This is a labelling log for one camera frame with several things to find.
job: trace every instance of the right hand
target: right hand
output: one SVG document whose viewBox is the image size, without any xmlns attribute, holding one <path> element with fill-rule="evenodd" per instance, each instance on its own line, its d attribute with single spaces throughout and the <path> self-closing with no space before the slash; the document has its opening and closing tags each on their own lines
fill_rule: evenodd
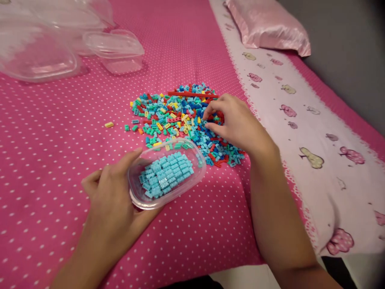
<svg viewBox="0 0 385 289">
<path fill-rule="evenodd" d="M 251 113 L 247 104 L 230 94 L 223 94 L 207 106 L 203 120 L 220 110 L 225 115 L 225 123 L 220 126 L 212 122 L 205 127 L 246 151 L 249 155 L 261 155 L 279 150 L 265 128 Z"/>
</svg>

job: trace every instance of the bed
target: bed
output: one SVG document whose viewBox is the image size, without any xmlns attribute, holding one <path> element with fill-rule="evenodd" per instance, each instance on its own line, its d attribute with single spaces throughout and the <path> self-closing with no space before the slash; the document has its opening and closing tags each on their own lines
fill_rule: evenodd
<svg viewBox="0 0 385 289">
<path fill-rule="evenodd" d="M 153 1 L 153 9 L 111 3 L 119 27 L 143 44 L 142 70 L 114 76 L 84 58 L 88 73 L 69 79 L 28 85 L 0 76 L 1 286 L 49 286 L 87 217 L 81 179 L 144 147 L 142 136 L 124 131 L 134 117 L 130 101 L 190 82 L 249 103 L 281 149 L 318 255 L 384 249 L 385 140 L 298 56 L 245 49 L 222 1 Z M 104 128 L 110 121 L 115 126 Z M 235 168 L 209 167 L 201 183 L 165 206 L 103 286 L 158 288 L 262 264 L 249 167 L 248 158 Z"/>
</svg>

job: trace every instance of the stacked plastic containers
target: stacked plastic containers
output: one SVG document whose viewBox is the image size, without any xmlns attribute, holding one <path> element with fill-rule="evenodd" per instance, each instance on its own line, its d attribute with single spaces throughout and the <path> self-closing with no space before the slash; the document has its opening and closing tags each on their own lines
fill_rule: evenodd
<svg viewBox="0 0 385 289">
<path fill-rule="evenodd" d="M 113 74 L 142 68 L 144 49 L 132 32 L 122 29 L 110 33 L 88 32 L 83 35 L 83 41 Z"/>
<path fill-rule="evenodd" d="M 79 74 L 82 62 L 78 55 L 94 54 L 112 73 L 142 68 L 144 50 L 133 33 L 102 32 L 115 25 L 108 0 L 15 3 L 23 14 L 0 11 L 0 72 L 27 82 L 51 81 Z"/>
</svg>

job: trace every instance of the floor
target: floor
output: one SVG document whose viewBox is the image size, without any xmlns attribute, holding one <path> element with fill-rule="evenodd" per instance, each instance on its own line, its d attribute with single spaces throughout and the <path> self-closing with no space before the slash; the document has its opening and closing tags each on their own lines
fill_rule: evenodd
<svg viewBox="0 0 385 289">
<path fill-rule="evenodd" d="M 224 289 L 280 289 L 267 265 L 242 266 L 210 275 Z"/>
<path fill-rule="evenodd" d="M 357 254 L 343 258 L 357 289 L 375 288 L 375 280 L 385 267 L 385 254 Z M 280 289 L 267 265 L 242 266 L 210 275 L 224 289 Z"/>
</svg>

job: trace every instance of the left hand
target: left hand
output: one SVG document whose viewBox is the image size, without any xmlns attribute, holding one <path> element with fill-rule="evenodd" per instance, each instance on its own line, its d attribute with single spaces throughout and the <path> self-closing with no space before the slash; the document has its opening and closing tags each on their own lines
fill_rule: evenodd
<svg viewBox="0 0 385 289">
<path fill-rule="evenodd" d="M 107 165 L 82 180 L 91 208 L 79 246 L 94 246 L 116 263 L 139 238 L 161 209 L 138 212 L 132 205 L 127 172 L 142 149 L 126 154 L 117 164 Z"/>
<path fill-rule="evenodd" d="M 51 289 L 97 288 L 160 212 L 161 208 L 139 213 L 131 203 L 127 172 L 141 152 L 136 149 L 81 182 L 91 208 L 76 250 Z"/>
</svg>

